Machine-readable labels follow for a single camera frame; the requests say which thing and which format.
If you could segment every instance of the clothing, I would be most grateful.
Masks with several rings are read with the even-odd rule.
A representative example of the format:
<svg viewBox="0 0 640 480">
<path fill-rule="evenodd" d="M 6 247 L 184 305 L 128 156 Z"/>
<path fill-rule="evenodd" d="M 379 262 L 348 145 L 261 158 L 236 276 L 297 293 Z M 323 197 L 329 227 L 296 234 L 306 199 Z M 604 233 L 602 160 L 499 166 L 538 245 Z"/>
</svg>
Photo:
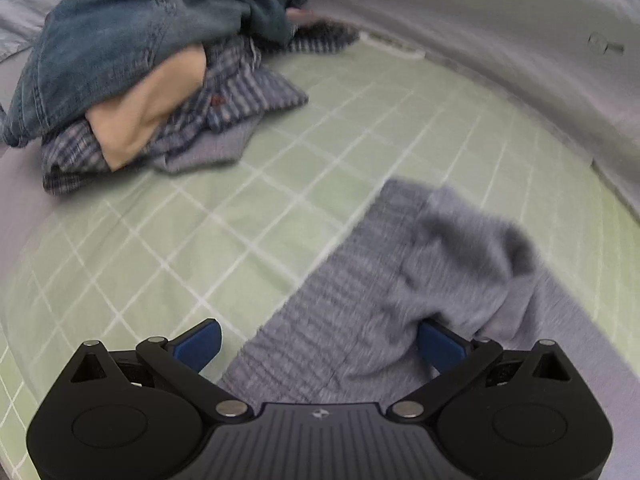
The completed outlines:
<svg viewBox="0 0 640 480">
<path fill-rule="evenodd" d="M 236 36 L 210 46 L 207 58 L 210 63 L 200 92 L 156 131 L 137 162 L 182 152 L 204 131 L 218 134 L 257 114 L 300 106 L 308 100 L 281 75 L 260 66 L 260 52 L 249 38 Z M 216 96 L 223 101 L 214 104 Z M 43 186 L 51 194 L 69 193 L 92 181 L 97 173 L 111 171 L 87 120 L 43 139 L 42 166 Z"/>
<path fill-rule="evenodd" d="M 609 417 L 603 479 L 633 478 L 640 381 L 540 263 L 520 230 L 452 190 L 391 180 L 351 235 L 258 330 L 219 386 L 262 402 L 371 402 L 386 408 L 431 371 L 415 349 L 437 317 L 506 348 L 558 341 Z"/>
<path fill-rule="evenodd" d="M 202 88 L 207 57 L 190 45 L 163 61 L 122 95 L 93 105 L 85 114 L 111 171 L 138 156 L 171 113 Z"/>
<path fill-rule="evenodd" d="M 190 150 L 201 134 L 217 135 L 236 123 L 262 116 L 265 112 L 293 108 L 308 101 L 302 90 L 261 66 L 262 48 L 272 53 L 332 54 L 357 39 L 358 31 L 351 27 L 321 23 L 300 28 L 284 48 L 245 36 L 235 36 L 208 46 L 208 67 L 202 89 L 156 130 L 150 142 L 139 152 L 136 162 L 148 164 L 155 160 L 151 162 L 152 166 L 172 172 L 178 168 L 180 171 L 193 169 L 185 166 L 188 160 L 197 166 L 204 164 L 205 160 L 207 164 L 238 160 L 242 154 L 238 149 L 244 148 L 250 138 L 242 128 L 229 131 L 220 142 L 208 142 L 206 158 L 202 158 L 204 154 L 188 155 L 181 157 L 179 162 L 171 162 Z M 234 155 L 228 158 L 230 144 L 234 146 Z M 79 120 L 61 133 L 43 139 L 42 171 L 44 189 L 51 194 L 65 194 L 89 183 L 97 174 L 111 170 L 90 124 L 87 120 Z"/>
<path fill-rule="evenodd" d="M 122 94 L 191 44 L 241 30 L 286 44 L 286 7 L 305 0 L 62 0 L 48 15 L 0 137 L 10 146 L 55 132 Z"/>
<path fill-rule="evenodd" d="M 261 120 L 262 114 L 241 121 L 218 135 L 202 132 L 188 150 L 166 153 L 150 161 L 149 165 L 165 173 L 182 173 L 212 164 L 237 162 Z"/>
</svg>

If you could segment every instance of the green grid mat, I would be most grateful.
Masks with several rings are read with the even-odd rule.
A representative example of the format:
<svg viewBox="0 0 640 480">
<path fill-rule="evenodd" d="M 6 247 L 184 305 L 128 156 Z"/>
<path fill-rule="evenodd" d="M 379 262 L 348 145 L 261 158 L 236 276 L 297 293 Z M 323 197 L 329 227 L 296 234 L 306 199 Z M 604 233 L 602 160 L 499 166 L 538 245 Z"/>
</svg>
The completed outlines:
<svg viewBox="0 0 640 480">
<path fill-rule="evenodd" d="M 0 298 L 0 460 L 13 478 L 37 478 L 24 428 L 82 341 L 130 349 L 216 317 L 215 380 L 392 175 L 447 182 L 523 225 L 640 371 L 640 226 L 540 124 L 460 74 L 366 44 L 273 65 L 310 104 L 263 121 L 240 164 L 115 175 L 28 243 Z"/>
</svg>

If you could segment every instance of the denim jacket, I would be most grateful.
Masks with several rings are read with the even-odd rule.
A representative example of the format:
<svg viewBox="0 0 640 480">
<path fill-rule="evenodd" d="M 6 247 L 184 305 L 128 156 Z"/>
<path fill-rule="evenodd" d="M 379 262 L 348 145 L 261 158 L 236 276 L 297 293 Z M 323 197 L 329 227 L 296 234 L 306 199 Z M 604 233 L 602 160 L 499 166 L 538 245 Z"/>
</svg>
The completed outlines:
<svg viewBox="0 0 640 480">
<path fill-rule="evenodd" d="M 237 34 L 286 44 L 286 7 L 305 0 L 62 0 L 47 16 L 0 139 L 14 147 L 63 128 L 131 88 L 189 44 Z"/>
</svg>

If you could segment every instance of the gray knit fabric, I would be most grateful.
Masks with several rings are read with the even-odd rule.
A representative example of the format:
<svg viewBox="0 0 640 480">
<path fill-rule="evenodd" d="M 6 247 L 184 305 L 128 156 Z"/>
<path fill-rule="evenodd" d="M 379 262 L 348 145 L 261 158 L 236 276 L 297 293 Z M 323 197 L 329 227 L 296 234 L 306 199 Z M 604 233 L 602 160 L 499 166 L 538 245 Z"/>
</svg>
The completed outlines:
<svg viewBox="0 0 640 480">
<path fill-rule="evenodd" d="M 415 336 L 431 316 L 506 348 L 556 339 L 614 427 L 601 478 L 638 478 L 640 381 L 519 229 L 447 188 L 387 182 L 352 234 L 244 345 L 220 385 L 254 408 L 372 400 L 386 407 L 430 378 Z"/>
</svg>

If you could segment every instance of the blue plaid fabric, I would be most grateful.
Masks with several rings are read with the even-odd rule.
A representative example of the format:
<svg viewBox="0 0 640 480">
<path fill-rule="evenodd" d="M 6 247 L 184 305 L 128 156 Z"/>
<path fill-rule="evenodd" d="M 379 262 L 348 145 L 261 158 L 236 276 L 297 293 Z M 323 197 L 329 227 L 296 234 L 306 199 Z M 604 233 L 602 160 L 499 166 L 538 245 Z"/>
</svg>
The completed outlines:
<svg viewBox="0 0 640 480">
<path fill-rule="evenodd" d="M 306 104 L 308 96 L 302 90 L 261 66 L 263 52 L 333 54 L 357 39 L 357 30 L 323 22 L 299 28 L 284 48 L 246 36 L 206 46 L 207 71 L 202 89 L 156 130 L 134 163 L 183 152 L 203 132 L 220 134 L 258 114 Z M 70 193 L 111 171 L 84 118 L 43 138 L 42 170 L 44 189 L 54 195 Z"/>
</svg>

